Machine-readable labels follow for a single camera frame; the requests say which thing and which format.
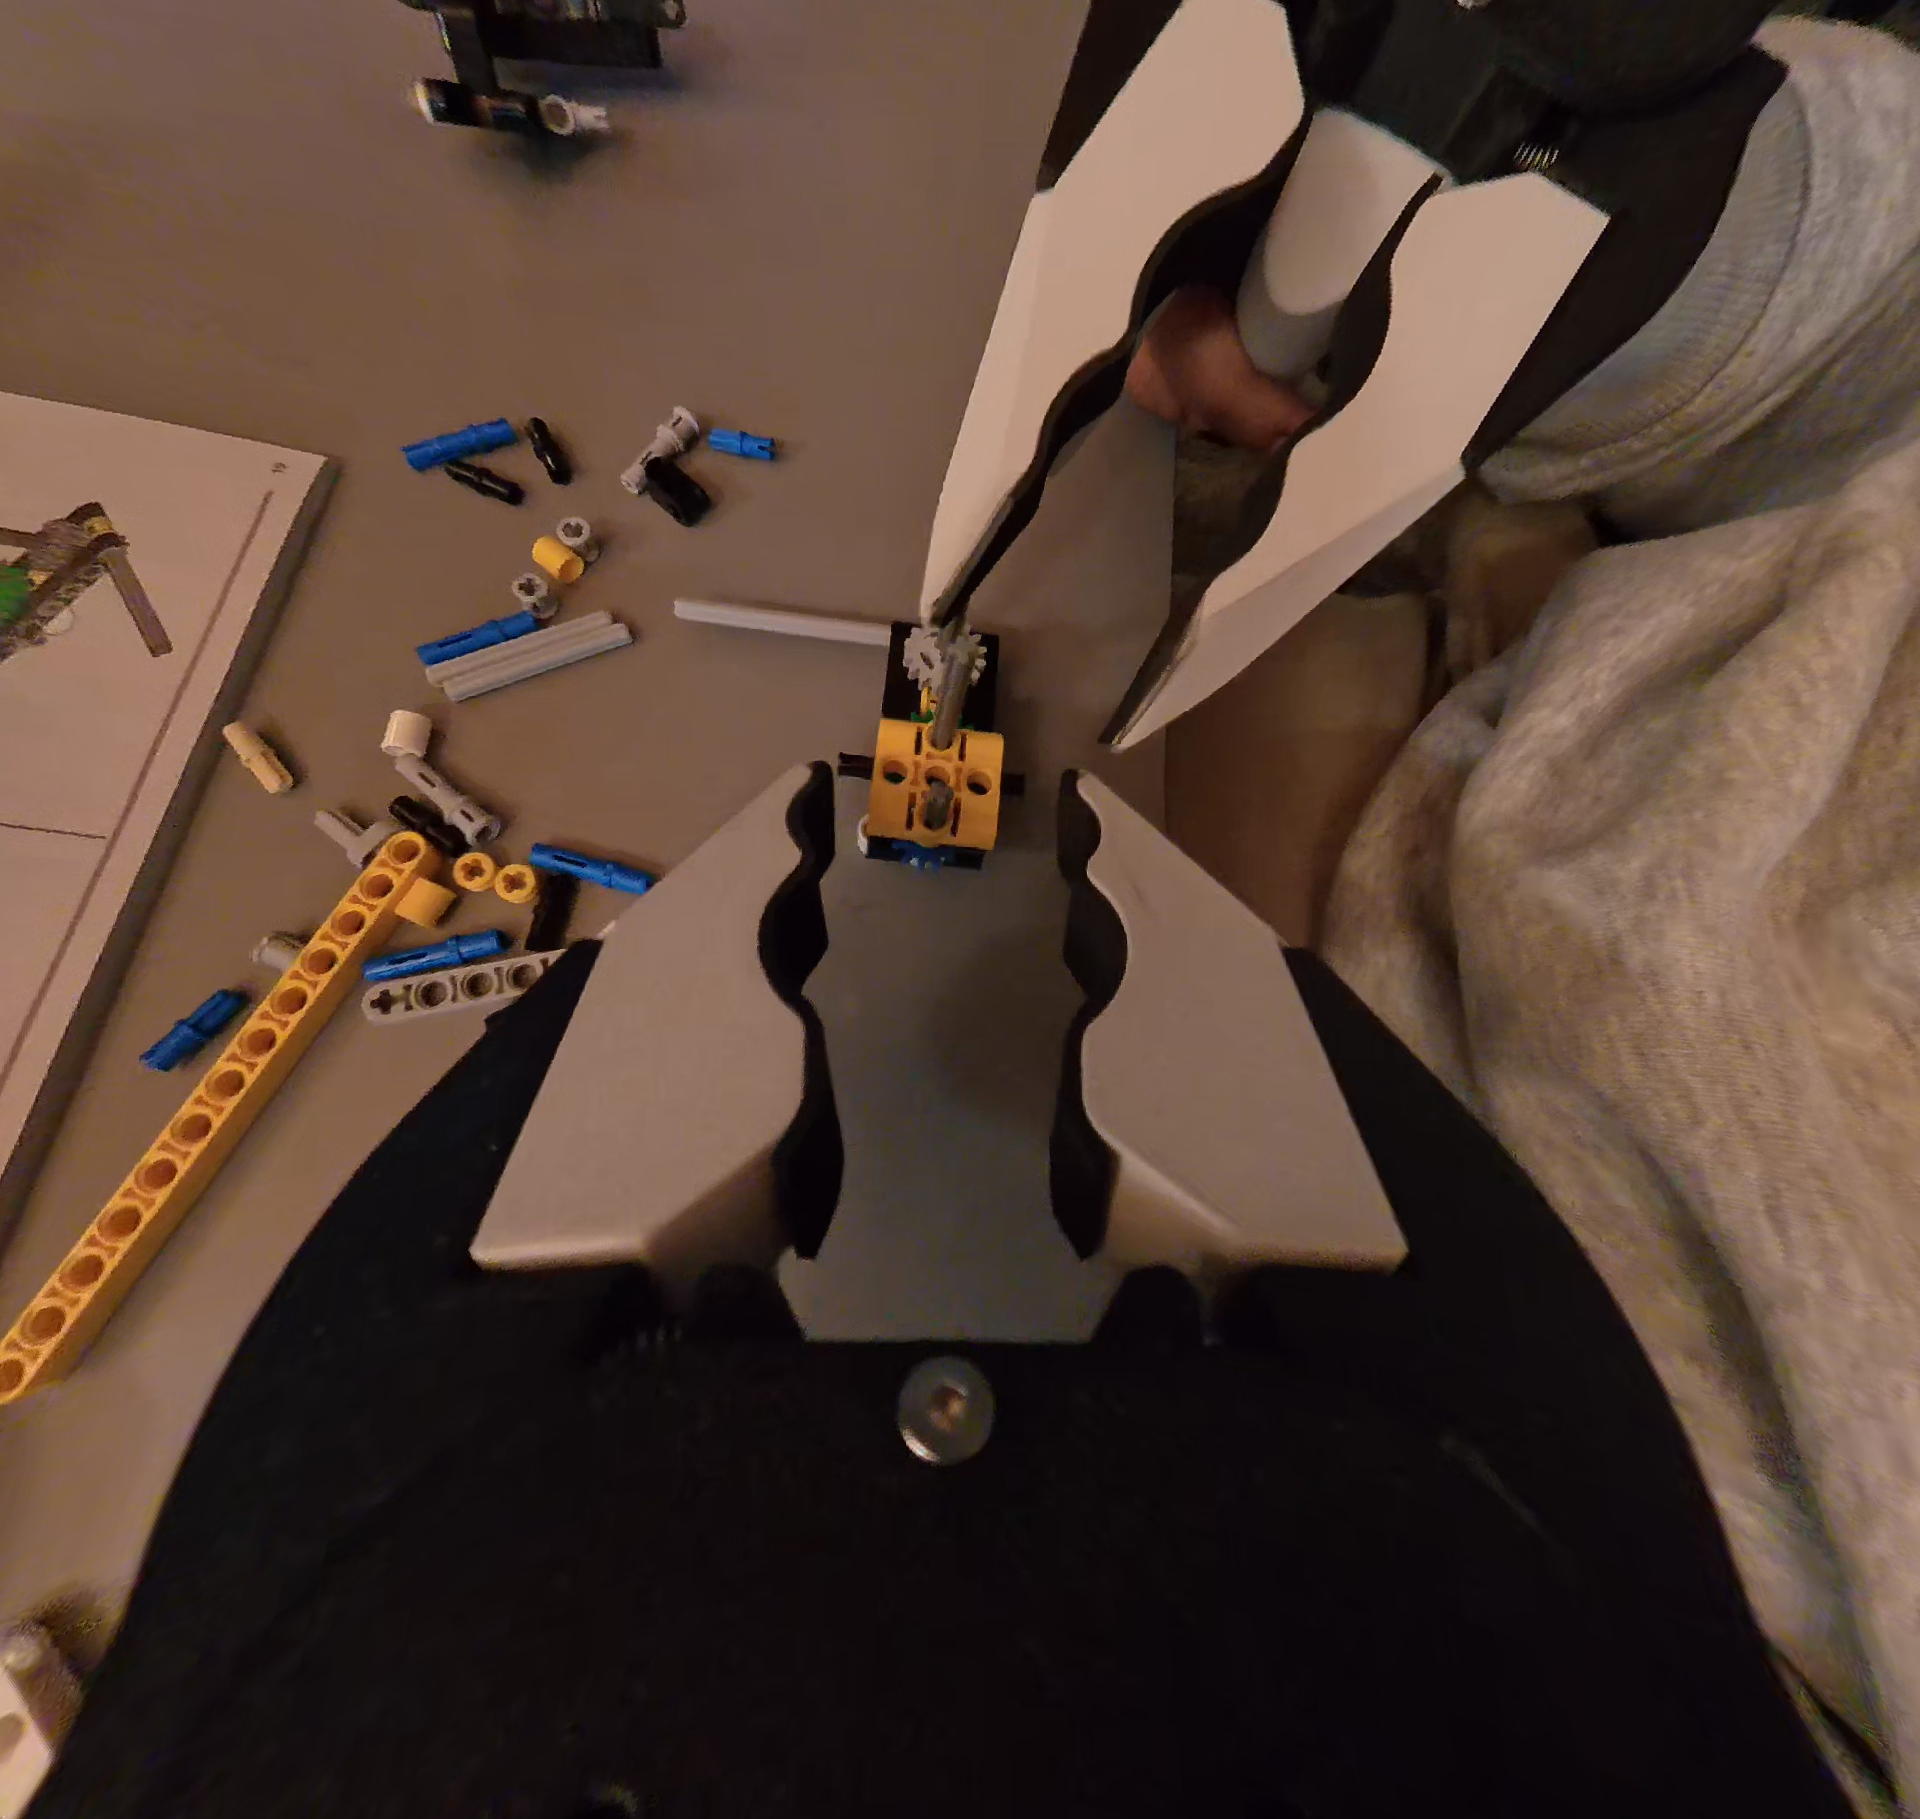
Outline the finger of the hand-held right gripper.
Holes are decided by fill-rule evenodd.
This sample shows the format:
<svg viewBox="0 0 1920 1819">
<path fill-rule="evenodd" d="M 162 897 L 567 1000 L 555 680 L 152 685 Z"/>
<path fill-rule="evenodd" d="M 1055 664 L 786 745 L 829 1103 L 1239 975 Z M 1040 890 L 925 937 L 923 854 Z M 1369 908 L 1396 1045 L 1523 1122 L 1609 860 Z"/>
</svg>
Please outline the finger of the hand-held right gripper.
<svg viewBox="0 0 1920 1819">
<path fill-rule="evenodd" d="M 1467 451 L 1609 217 L 1550 175 L 1426 192 L 1387 260 L 1363 380 L 1261 473 L 1250 544 L 1100 733 L 1134 748 L 1244 673 L 1452 492 Z"/>
<path fill-rule="evenodd" d="M 1259 192 L 1302 114 L 1281 0 L 1177 0 L 1164 14 L 1025 210 L 928 535 L 925 624 L 967 612 L 1055 463 L 1116 399 L 1175 251 Z"/>
</svg>

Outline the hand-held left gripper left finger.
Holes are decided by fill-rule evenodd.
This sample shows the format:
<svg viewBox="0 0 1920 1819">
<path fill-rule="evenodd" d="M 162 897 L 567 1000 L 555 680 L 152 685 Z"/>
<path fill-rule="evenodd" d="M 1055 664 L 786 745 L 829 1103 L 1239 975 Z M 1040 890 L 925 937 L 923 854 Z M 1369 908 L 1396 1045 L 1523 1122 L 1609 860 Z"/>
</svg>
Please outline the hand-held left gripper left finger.
<svg viewBox="0 0 1920 1819">
<path fill-rule="evenodd" d="M 782 772 L 623 908 L 498 1176 L 491 1272 L 816 1260 L 843 1122 L 807 984 L 829 951 L 827 761 Z"/>
</svg>

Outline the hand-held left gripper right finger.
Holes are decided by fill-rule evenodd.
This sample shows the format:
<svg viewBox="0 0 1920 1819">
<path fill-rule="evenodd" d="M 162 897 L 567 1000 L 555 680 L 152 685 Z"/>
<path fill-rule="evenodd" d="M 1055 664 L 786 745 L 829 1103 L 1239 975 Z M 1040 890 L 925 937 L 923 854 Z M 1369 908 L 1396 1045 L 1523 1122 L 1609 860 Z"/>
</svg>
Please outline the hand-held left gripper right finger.
<svg viewBox="0 0 1920 1819">
<path fill-rule="evenodd" d="M 1405 1229 L 1281 936 L 1085 772 L 1061 776 L 1058 867 L 1081 1003 L 1048 1203 L 1075 1254 L 1398 1269 Z"/>
</svg>

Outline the yellow black lego gear assembly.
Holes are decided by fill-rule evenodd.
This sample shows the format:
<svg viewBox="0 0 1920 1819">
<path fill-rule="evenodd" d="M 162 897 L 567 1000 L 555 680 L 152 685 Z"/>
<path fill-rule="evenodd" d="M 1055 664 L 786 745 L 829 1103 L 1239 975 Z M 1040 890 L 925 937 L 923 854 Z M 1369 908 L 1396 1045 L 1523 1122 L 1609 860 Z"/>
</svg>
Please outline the yellow black lego gear assembly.
<svg viewBox="0 0 1920 1819">
<path fill-rule="evenodd" d="M 838 778 L 866 788 L 853 847 L 912 870 L 983 870 L 1000 810 L 1025 796 L 997 729 L 1000 643 L 969 632 L 967 685 L 943 673 L 943 633 L 892 621 L 871 751 L 843 751 Z"/>
</svg>

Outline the person's right forearm grey sleeve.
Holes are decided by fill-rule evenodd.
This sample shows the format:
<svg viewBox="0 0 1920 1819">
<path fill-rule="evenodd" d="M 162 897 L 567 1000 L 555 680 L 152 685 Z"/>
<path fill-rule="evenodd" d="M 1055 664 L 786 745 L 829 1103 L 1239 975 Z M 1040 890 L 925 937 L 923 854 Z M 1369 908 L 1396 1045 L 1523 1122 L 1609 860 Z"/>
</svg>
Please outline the person's right forearm grey sleeve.
<svg viewBox="0 0 1920 1819">
<path fill-rule="evenodd" d="M 1667 305 L 1479 470 L 1639 537 L 1825 501 L 1917 442 L 1917 48 L 1772 18 L 1785 83 Z"/>
</svg>

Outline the short grey lego beam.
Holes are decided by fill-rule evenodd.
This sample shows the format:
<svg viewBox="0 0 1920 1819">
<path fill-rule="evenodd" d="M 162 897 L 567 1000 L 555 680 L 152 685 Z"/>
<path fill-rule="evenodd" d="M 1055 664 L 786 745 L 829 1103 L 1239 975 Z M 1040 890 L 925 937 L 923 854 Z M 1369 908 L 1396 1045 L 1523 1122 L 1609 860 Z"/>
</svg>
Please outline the short grey lego beam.
<svg viewBox="0 0 1920 1819">
<path fill-rule="evenodd" d="M 555 948 L 369 984 L 359 1000 L 359 1012 L 372 1024 L 400 1024 L 464 1012 L 491 1015 L 537 987 L 560 959 L 564 951 Z"/>
</svg>

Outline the long yellow lego beam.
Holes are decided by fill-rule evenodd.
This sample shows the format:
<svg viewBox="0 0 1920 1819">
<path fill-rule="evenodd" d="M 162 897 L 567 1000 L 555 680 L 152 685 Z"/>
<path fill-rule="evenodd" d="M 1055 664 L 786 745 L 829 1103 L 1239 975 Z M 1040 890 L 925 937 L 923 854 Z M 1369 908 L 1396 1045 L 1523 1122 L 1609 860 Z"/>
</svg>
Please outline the long yellow lego beam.
<svg viewBox="0 0 1920 1819">
<path fill-rule="evenodd" d="M 210 1068 L 3 1333 L 3 1404 L 36 1396 L 84 1358 L 336 1008 L 361 988 L 361 971 L 411 904 L 439 876 L 440 854 L 411 829 L 395 834 L 361 865 L 317 936 L 237 1024 Z"/>
</svg>

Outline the long thin grey lego axle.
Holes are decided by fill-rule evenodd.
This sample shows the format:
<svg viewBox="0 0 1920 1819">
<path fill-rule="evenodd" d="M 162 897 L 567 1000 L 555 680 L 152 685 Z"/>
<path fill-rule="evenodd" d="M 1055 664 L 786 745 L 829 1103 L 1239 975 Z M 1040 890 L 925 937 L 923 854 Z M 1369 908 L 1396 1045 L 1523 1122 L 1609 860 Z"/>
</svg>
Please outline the long thin grey lego axle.
<svg viewBox="0 0 1920 1819">
<path fill-rule="evenodd" d="M 712 600 L 675 600 L 672 612 L 686 624 L 721 629 L 721 632 L 754 632 L 764 638 L 796 638 L 796 641 L 863 648 L 863 649 L 886 649 L 892 641 L 892 624 L 821 615 L 821 612 L 728 604 L 728 603 L 712 603 Z"/>
</svg>

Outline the lego instruction booklet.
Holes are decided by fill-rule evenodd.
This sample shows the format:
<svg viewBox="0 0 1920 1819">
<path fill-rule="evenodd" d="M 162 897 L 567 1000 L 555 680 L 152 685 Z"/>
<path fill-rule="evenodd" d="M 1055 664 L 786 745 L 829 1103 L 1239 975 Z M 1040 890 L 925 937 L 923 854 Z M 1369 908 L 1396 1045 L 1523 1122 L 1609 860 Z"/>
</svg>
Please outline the lego instruction booklet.
<svg viewBox="0 0 1920 1819">
<path fill-rule="evenodd" d="M 114 570 L 3 643 L 3 1244 L 340 478 L 336 457 L 3 396 L 3 558 L 101 511 Z"/>
</svg>

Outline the scattered small lego pins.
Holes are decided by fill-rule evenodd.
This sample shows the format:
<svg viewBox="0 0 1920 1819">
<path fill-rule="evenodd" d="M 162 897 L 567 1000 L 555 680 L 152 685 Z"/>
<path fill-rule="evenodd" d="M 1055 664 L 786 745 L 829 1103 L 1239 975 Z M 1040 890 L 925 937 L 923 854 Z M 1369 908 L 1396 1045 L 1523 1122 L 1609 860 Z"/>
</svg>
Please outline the scattered small lego pins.
<svg viewBox="0 0 1920 1819">
<path fill-rule="evenodd" d="M 754 457 L 754 460 L 773 460 L 776 457 L 776 442 L 772 437 L 754 437 L 754 432 L 738 432 L 738 429 L 701 429 L 697 417 L 687 410 L 672 410 L 672 417 L 656 429 L 656 437 L 651 438 L 651 444 L 639 451 L 639 457 L 620 473 L 620 488 L 639 497 L 653 497 L 662 507 L 678 507 L 675 519 L 678 522 L 697 522 L 706 510 L 706 497 L 693 492 L 693 485 L 686 480 L 680 470 L 680 456 L 687 456 L 701 438 L 706 438 L 706 444 L 712 451 L 734 456 L 734 457 Z M 480 460 L 480 456 L 493 456 L 501 451 L 516 442 L 516 429 L 509 421 L 480 421 L 468 429 L 448 432 L 448 437 L 435 437 L 435 438 L 418 438 L 413 444 L 404 448 L 404 457 L 413 470 L 440 470 L 445 478 L 480 489 L 483 497 L 493 497 L 498 503 L 518 503 L 520 492 L 511 480 L 491 473 Z M 430 660 L 425 667 L 440 667 L 440 664 L 454 664 L 464 657 L 478 657 L 483 649 L 493 648 L 509 648 L 520 638 L 535 638 L 540 632 L 540 621 L 532 607 L 520 607 L 520 615 L 516 617 L 518 632 L 480 632 L 469 629 L 468 633 L 459 633 L 454 641 L 462 643 L 462 649 L 451 649 L 448 643 L 433 643 L 430 648 Z M 242 1008 L 242 994 L 240 988 L 216 988 L 210 994 L 199 1008 L 192 1008 L 192 1015 L 183 1015 L 162 1036 L 157 1036 L 152 1046 L 141 1051 L 141 1066 L 165 1073 L 165 1068 L 178 1068 L 183 1064 L 190 1064 L 192 1057 L 199 1057 L 199 1051 L 206 1051 L 216 1031 L 235 1023 Z"/>
</svg>

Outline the person's right hand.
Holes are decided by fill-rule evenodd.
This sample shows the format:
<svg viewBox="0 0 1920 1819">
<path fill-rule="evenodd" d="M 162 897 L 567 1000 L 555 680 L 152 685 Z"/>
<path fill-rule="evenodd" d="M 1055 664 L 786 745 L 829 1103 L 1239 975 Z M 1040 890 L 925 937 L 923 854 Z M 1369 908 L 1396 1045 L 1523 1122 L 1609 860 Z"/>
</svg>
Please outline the person's right hand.
<svg viewBox="0 0 1920 1819">
<path fill-rule="evenodd" d="M 1181 289 L 1148 317 L 1122 394 L 1185 437 L 1261 456 L 1317 417 L 1299 391 L 1250 362 L 1236 311 L 1217 289 Z"/>
</svg>

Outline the person's grey sweatshirt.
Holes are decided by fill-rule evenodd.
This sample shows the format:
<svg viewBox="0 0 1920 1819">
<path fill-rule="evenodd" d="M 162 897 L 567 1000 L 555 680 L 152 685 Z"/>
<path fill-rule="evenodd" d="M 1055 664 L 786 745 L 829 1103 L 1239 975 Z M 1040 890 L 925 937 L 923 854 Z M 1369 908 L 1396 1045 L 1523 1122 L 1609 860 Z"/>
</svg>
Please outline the person's grey sweatshirt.
<svg viewBox="0 0 1920 1819">
<path fill-rule="evenodd" d="M 1917 444 L 1580 562 L 1382 776 L 1323 951 L 1575 1229 L 1917 1817 Z"/>
</svg>

